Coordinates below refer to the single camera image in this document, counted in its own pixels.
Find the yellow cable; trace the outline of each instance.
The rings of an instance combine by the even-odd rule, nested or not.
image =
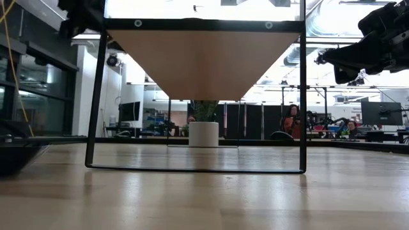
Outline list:
[[[10,12],[12,6],[14,5],[14,2],[15,2],[15,0],[12,1],[12,3],[10,4],[10,6],[8,7],[8,9],[6,11],[5,8],[4,8],[4,0],[3,0],[3,3],[1,5],[2,9],[3,9],[3,16],[0,19],[0,23],[4,20],[4,27],[6,29],[6,38],[7,38],[7,45],[8,45],[8,54],[10,55],[10,62],[12,64],[13,77],[14,77],[14,81],[15,81],[15,88],[16,88],[17,92],[19,92],[19,101],[20,101],[20,104],[21,104],[21,109],[23,110],[24,118],[26,119],[26,122],[28,124],[28,128],[30,129],[31,136],[34,137],[33,129],[31,128],[31,125],[29,123],[27,113],[26,113],[26,110],[24,109],[23,101],[22,101],[21,96],[20,96],[19,82],[17,80],[17,76],[16,76],[15,69],[14,69],[12,47],[10,46],[10,37],[8,36],[8,26],[7,26],[6,16]]]
[[[9,7],[7,8],[7,10],[4,12],[4,0],[2,0],[2,6],[3,6],[3,16],[0,18],[0,24],[2,23],[2,21],[4,19],[6,19],[7,14],[10,12],[10,10],[12,9],[14,3],[16,0],[13,0],[12,3],[9,5]]]

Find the green plant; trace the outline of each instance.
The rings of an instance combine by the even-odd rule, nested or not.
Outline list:
[[[342,133],[341,133],[341,135],[349,135],[350,134],[350,131],[342,131]]]
[[[193,117],[196,121],[214,121],[214,112],[219,104],[219,101],[205,101],[205,100],[193,100],[190,101],[194,113]]]
[[[189,135],[189,124],[184,125],[181,128],[181,131],[185,134],[185,136],[188,136]]]

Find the wooden floor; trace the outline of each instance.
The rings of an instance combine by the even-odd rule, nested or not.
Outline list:
[[[298,148],[97,144],[95,163],[291,169]],[[309,148],[305,175],[140,173],[84,167],[85,144],[53,146],[0,181],[0,229],[409,229],[409,157]]]

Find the monitor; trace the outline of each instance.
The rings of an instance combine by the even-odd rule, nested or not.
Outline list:
[[[140,102],[123,103],[120,105],[120,121],[139,120]]]
[[[361,102],[363,125],[403,125],[398,102]]]

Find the screw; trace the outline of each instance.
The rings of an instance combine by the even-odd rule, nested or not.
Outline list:
[[[266,22],[266,28],[267,29],[271,29],[271,28],[273,28],[273,22]]]
[[[142,25],[142,21],[141,20],[135,20],[135,22],[134,22],[134,25],[136,26],[136,27],[140,27],[141,25]]]

